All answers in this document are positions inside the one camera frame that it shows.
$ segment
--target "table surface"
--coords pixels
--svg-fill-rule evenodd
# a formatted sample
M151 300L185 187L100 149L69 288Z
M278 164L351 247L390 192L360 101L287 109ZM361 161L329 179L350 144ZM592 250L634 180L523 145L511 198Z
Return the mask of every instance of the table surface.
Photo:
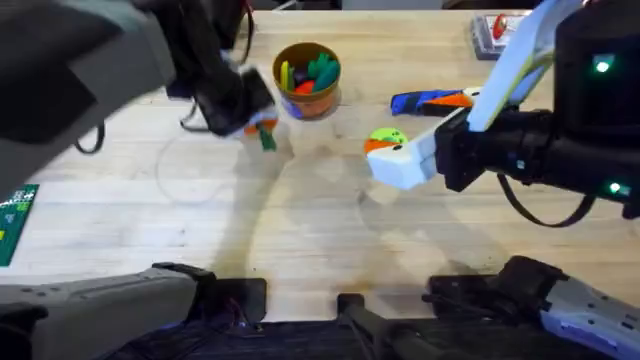
M434 118L392 117L393 94L482 85L472 12L257 12L250 62L274 90L271 62L284 47L316 41L343 63L341 104L303 123L281 110L277 153L255 142L186 134L189 104L161 93L137 99L107 123L102 152L71 149L31 180L35 207L2 282L43 282L138 272L157 261L264 277L267 321L330 319L340 292L361 292L388 317L430 314L429 276L491 273L512 255L563 268L640 305L637 222L599 201L581 223L535 226L507 203L495 176L464 193L441 178L411 191L371 180L362 145L376 128L409 136ZM525 108L552 106L552 74ZM516 191L546 220L566 217L576 194Z

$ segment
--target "orange cup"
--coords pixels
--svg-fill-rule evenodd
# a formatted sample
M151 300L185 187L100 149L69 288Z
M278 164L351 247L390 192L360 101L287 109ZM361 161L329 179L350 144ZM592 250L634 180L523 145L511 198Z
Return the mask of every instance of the orange cup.
M312 94L296 94L288 91L280 84L280 68L284 61L295 68L306 68L311 60L316 60L320 53L326 53L331 60L335 60L340 65L340 73L342 73L342 64L338 56L329 48L316 43L298 43L282 50L276 56L273 62L273 78L278 85L278 90L282 95L282 103L291 116L301 120L315 120L331 108L338 101L338 82L340 75L336 78L328 88Z

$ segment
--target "cable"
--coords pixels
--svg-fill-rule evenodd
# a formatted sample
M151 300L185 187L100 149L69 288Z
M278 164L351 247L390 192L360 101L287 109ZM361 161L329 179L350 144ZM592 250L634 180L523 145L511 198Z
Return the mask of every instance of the cable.
M251 320L249 320L249 317L247 316L247 313L244 311L244 309L242 308L242 306L240 306L240 304L238 304L238 302L236 300L234 300L233 298L228 298L227 299L227 309L231 310L232 315L233 315L233 321L231 322L231 324L229 325L229 327L224 331L224 332L220 332L223 335L226 336L232 336L232 337L237 337L240 339L255 339L255 338L262 338L264 337L263 334L249 334L249 335L239 335L239 334L231 334L229 331L231 329L233 329L234 327L238 326L238 320L241 323L244 323L244 325L241 325L243 327L249 327L252 328L254 330L257 330L257 325L253 324L251 322Z
M93 148L91 148L91 149L83 148L82 145L80 145L80 140L76 141L76 143L73 144L73 146L75 146L76 149L78 151L80 151L84 155L95 155L98 152L100 152L100 150L102 150L102 145L104 144L104 137L106 135L106 129L105 129L104 124L98 125L97 129L98 129L98 134L96 135L96 137L97 137L96 144L93 146Z
M251 8L251 4L249 4L249 0L244 0L244 7L247 11L247 19L249 20L249 37L247 38L247 46L244 49L244 55L242 56L242 60L240 60L241 64L244 64L249 58L249 52L251 51L251 45L253 43L253 35L255 34L256 24L253 19L253 9Z
M255 34L255 29L256 29L255 20L253 18L253 9L251 8L251 4L249 4L249 0L243 0L243 3L244 3L245 11L247 13L247 19L249 21L249 36L247 38L247 46L244 49L244 54L242 55L240 64L244 64L249 58L249 53L251 52L251 47L253 44L253 36ZM189 113L185 117L180 119L180 126L184 130L190 133L199 133L199 134L210 133L211 131L206 126L192 126L187 124L189 121L193 119L197 109L198 109L198 104L197 102L194 102L193 106L191 107L191 110L189 110Z
M509 200L509 204L511 204L511 206L513 206L513 208L516 209L516 211L520 213L520 215L524 216L527 220L536 225L550 228L563 228L577 223L578 221L582 220L589 213L589 211L591 211L593 203L596 201L595 196L585 195L582 198L580 205L578 205L576 211L574 211L573 214L571 214L568 218L559 223L548 224L539 220L537 217L531 214L529 210L527 210L524 205L522 205L520 201L518 201L518 198L516 197L516 194L513 193L513 189L511 188L511 185L509 185L509 181L507 180L506 176L504 176L503 174L498 174L498 182L500 183L500 187L502 188L504 195L507 197L507 200Z
M206 126L193 126L193 125L189 125L187 124L189 121L191 121L193 119L193 117L196 115L196 110L198 110L198 104L197 103L193 103L193 105L191 106L191 110L189 110L189 113L187 114L187 116L183 117L182 119L180 119L180 126L191 133L209 133L209 128Z
M367 360L375 360L375 355L373 354L373 351L371 350L371 348L369 348L369 346L367 346L367 343L362 338L362 335L360 334L360 330L358 330L358 328L356 327L356 324L353 321L353 319L350 316L346 316L346 319L348 320L347 322L349 323L349 327L351 327L351 330L353 330L353 334L356 336L356 339L358 339L358 343L360 343L360 347L362 348L364 357L367 358Z

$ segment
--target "circuit board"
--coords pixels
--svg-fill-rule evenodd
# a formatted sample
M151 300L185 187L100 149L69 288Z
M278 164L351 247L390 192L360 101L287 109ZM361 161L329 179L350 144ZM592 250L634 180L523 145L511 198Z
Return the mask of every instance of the circuit board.
M0 266L9 266L39 185L24 185L0 203Z

